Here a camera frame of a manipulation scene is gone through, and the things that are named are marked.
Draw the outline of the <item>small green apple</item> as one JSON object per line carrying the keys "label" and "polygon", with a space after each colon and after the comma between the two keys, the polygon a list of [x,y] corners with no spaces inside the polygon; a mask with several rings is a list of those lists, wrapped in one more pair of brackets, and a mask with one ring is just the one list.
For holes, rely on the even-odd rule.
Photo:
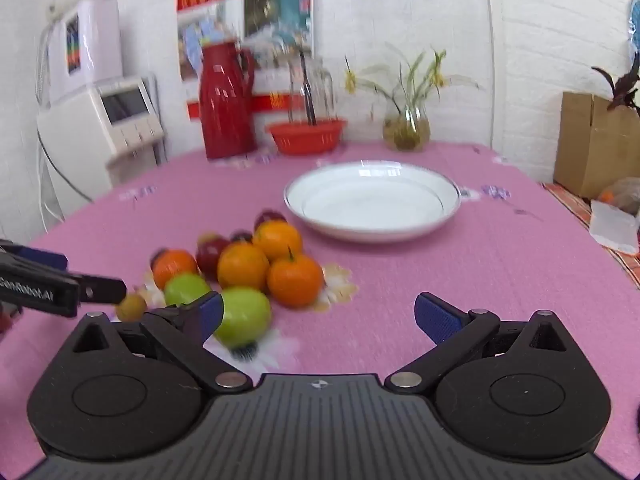
{"label": "small green apple", "polygon": [[168,306],[190,304],[212,291],[201,275],[183,273],[171,278],[165,285],[164,298]]}

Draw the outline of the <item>tan longan fruit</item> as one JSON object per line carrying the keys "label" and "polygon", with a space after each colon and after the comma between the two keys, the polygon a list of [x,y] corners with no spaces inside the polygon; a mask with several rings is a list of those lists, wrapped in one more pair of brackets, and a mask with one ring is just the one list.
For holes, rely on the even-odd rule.
{"label": "tan longan fruit", "polygon": [[137,322],[148,310],[145,299],[137,292],[128,294],[115,308],[115,313],[120,322]]}

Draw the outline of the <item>textured orange tangerine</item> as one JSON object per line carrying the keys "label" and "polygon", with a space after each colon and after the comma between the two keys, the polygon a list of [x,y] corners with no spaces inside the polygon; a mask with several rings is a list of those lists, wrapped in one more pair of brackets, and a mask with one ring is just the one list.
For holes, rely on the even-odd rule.
{"label": "textured orange tangerine", "polygon": [[157,260],[151,272],[155,285],[164,290],[166,283],[176,275],[198,274],[198,264],[190,252],[184,249],[168,249],[168,252]]}

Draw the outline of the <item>smooth orange front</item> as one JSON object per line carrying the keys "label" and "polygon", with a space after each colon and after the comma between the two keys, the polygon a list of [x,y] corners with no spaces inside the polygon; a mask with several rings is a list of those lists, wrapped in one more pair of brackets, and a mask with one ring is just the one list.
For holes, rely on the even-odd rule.
{"label": "smooth orange front", "polygon": [[220,255],[218,283],[222,288],[249,287],[264,290],[269,270],[267,256],[248,243],[232,243]]}

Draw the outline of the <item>smooth orange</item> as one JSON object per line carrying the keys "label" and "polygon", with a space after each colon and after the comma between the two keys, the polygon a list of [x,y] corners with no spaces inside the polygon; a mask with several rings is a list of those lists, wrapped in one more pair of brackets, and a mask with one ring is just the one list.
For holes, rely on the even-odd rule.
{"label": "smooth orange", "polygon": [[220,255],[218,283],[222,288],[249,287],[264,290],[269,270],[267,256],[248,243],[232,243]]}
{"label": "smooth orange", "polygon": [[252,243],[269,261],[299,254],[304,250],[303,237],[292,224],[283,220],[262,222],[253,235]]}

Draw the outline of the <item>dark purple plum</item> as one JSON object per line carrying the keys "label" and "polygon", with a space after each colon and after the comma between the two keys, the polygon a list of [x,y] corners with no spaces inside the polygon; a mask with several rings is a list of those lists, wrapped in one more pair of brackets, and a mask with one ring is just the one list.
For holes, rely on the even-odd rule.
{"label": "dark purple plum", "polygon": [[231,234],[230,240],[232,243],[250,244],[253,241],[253,233],[247,230],[236,230]]}
{"label": "dark purple plum", "polygon": [[168,252],[168,248],[166,247],[158,248],[157,251],[154,252],[149,261],[149,267],[151,270],[153,270],[155,263],[165,252]]}

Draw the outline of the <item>orange mandarin with stem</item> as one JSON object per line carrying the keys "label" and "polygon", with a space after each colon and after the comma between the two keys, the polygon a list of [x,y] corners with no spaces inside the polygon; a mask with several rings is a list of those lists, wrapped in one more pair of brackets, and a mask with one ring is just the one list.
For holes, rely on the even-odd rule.
{"label": "orange mandarin with stem", "polygon": [[310,307],[320,295],[323,285],[324,275],[319,263],[291,249],[271,263],[267,274],[271,297],[289,309]]}

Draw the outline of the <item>pink floral tablecloth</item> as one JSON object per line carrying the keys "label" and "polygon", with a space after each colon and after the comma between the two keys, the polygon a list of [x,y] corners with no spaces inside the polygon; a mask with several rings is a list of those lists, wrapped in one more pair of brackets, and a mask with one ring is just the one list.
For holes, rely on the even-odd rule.
{"label": "pink floral tablecloth", "polygon": [[[378,144],[321,158],[210,162],[180,156],[124,184],[40,238],[77,271],[141,282],[158,248],[192,248],[203,233],[250,226],[282,207],[285,185],[306,171],[386,159]],[[488,148],[439,143],[401,156],[450,177],[463,200],[452,220],[398,245],[337,242],[305,231],[308,252],[338,264],[356,286],[326,310],[277,310],[277,333],[254,370],[388,373],[426,348],[413,303],[432,292],[454,306],[509,320],[555,311],[594,365],[612,399],[598,451],[622,474],[639,470],[639,292],[618,262],[540,184]]]}

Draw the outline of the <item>clear plastic bag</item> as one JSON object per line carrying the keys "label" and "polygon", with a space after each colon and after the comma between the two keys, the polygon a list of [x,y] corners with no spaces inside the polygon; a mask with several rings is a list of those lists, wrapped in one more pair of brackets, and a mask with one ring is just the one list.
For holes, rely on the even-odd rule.
{"label": "clear plastic bag", "polygon": [[589,234],[601,246],[639,255],[639,178],[623,178],[591,202]]}

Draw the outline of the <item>glass vase with plant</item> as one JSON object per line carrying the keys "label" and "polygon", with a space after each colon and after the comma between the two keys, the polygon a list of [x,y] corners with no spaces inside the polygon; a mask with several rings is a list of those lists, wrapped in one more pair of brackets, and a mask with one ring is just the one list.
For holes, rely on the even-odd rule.
{"label": "glass vase with plant", "polygon": [[378,63],[354,70],[345,56],[344,88],[352,96],[358,91],[370,92],[390,107],[382,123],[383,140],[389,148],[398,152],[422,151],[431,140],[431,124],[425,110],[430,96],[440,98],[447,88],[482,87],[468,76],[442,72],[445,49],[423,50],[410,60],[392,44],[387,47],[398,57],[396,68],[390,63]]}

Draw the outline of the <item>red plastic basket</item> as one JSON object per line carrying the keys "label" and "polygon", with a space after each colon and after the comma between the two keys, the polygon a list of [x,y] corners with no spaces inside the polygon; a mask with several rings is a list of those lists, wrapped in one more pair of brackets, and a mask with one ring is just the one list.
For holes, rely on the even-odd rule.
{"label": "red plastic basket", "polygon": [[310,156],[332,152],[341,142],[346,126],[344,119],[322,119],[308,122],[276,122],[267,127],[282,155]]}

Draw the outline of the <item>brown cardboard box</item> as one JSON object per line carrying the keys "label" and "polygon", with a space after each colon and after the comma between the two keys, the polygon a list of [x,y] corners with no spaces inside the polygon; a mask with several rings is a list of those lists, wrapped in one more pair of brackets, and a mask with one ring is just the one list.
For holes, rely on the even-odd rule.
{"label": "brown cardboard box", "polygon": [[553,181],[595,200],[608,186],[639,174],[639,116],[587,93],[565,92]]}

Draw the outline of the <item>red thermos jug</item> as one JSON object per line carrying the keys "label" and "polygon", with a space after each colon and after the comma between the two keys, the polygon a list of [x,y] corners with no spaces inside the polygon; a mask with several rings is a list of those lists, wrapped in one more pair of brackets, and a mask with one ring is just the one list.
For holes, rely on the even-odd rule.
{"label": "red thermos jug", "polygon": [[200,122],[209,160],[250,154],[257,148],[252,112],[255,60],[235,41],[203,49]]}

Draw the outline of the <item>clear glass pitcher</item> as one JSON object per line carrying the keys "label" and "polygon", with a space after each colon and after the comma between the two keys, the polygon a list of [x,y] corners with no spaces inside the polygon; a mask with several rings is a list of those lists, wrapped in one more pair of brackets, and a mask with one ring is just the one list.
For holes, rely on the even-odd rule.
{"label": "clear glass pitcher", "polygon": [[290,105],[288,120],[317,125],[335,115],[333,78],[320,58],[299,50],[288,60]]}

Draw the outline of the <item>dark purple potted plant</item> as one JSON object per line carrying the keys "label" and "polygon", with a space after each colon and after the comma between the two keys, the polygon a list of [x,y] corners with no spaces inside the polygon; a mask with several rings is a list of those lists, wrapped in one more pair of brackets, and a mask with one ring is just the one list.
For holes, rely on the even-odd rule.
{"label": "dark purple potted plant", "polygon": [[611,88],[612,99],[606,108],[609,112],[612,112],[612,110],[615,110],[617,107],[624,106],[630,110],[634,110],[637,115],[640,115],[639,107],[636,102],[634,102],[634,98],[638,92],[637,84],[639,82],[638,52],[634,54],[630,70],[616,81],[613,80],[612,76],[606,70],[602,70],[600,67],[592,66],[591,69],[602,75]]}

